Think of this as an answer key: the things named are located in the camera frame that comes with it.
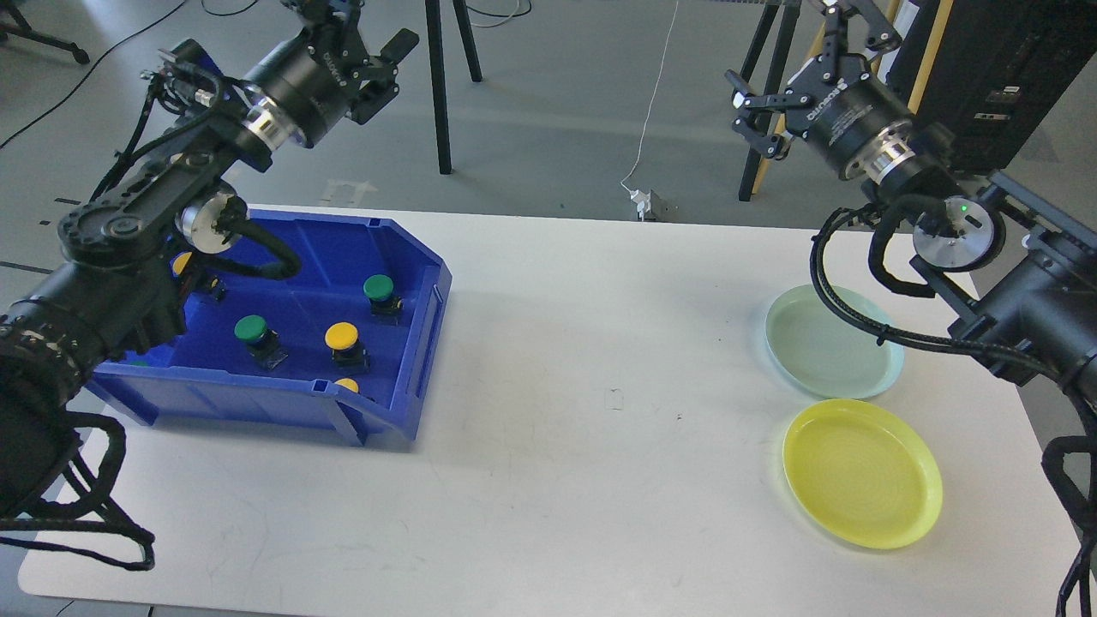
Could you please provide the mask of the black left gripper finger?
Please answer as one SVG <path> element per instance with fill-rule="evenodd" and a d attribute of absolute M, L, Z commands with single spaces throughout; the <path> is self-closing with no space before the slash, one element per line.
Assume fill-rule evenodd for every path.
<path fill-rule="evenodd" d="M 303 24 L 306 46 L 336 54 L 365 54 L 359 32 L 360 1 L 283 1 Z"/>
<path fill-rule="evenodd" d="M 411 30 L 402 29 L 381 47 L 376 54 L 367 54 L 364 60 L 364 80 L 366 82 L 395 82 L 399 74 L 399 64 L 411 54 L 420 42 L 419 35 Z"/>

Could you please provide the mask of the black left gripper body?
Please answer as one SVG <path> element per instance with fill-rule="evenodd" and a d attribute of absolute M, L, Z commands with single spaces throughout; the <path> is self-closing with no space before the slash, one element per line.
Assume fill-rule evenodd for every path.
<path fill-rule="evenodd" d="M 364 80 L 367 52 L 312 51 L 306 43 L 301 31 L 244 76 L 251 105 L 269 112 L 280 141 L 313 148 L 341 117 L 362 125 L 399 94 L 396 81 Z"/>

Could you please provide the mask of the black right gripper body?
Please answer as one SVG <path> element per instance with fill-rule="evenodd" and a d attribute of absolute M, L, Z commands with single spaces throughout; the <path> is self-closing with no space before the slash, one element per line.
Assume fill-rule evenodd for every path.
<path fill-rule="evenodd" d="M 802 108 L 785 112 L 785 130 L 837 172 L 842 181 L 866 173 L 866 146 L 908 136 L 913 114 L 871 71 L 861 54 L 842 54 L 835 70 L 810 59 L 788 81 Z"/>

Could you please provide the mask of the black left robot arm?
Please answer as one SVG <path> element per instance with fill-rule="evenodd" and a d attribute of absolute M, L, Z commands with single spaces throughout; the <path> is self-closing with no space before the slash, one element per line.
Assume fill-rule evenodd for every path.
<path fill-rule="evenodd" d="M 167 99 L 176 124 L 118 153 L 58 223 L 63 266 L 3 313 L 3 516 L 34 512 L 69 464 L 77 419 L 65 406 L 95 368 L 184 332 L 177 255 L 223 273 L 298 274 L 297 253 L 250 221 L 222 178 L 236 162 L 265 171 L 287 141 L 312 148 L 341 117 L 364 124 L 399 93 L 399 64 L 419 36 L 399 30 L 371 54 L 361 7 L 290 1 L 301 31 L 240 79 L 195 40 L 165 51 L 146 105 Z"/>

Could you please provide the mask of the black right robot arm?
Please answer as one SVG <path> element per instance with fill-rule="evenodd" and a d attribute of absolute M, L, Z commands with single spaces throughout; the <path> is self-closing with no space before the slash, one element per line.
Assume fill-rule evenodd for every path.
<path fill-rule="evenodd" d="M 994 172 L 968 193 L 948 171 L 950 137 L 918 130 L 915 113 L 872 60 L 902 43 L 871 1 L 818 1 L 815 51 L 785 82 L 757 90 L 726 71 L 733 128 L 758 156 L 779 160 L 803 141 L 842 181 L 861 179 L 864 207 L 839 207 L 812 239 L 812 287 L 826 308 L 878 341 L 971 356 L 992 375 L 1026 384 L 1045 375 L 1094 420 L 1094 232 L 1010 177 Z M 943 298 L 947 336 L 871 319 L 838 296 L 825 250 L 846 223 L 872 229 L 867 269 L 905 298 Z"/>

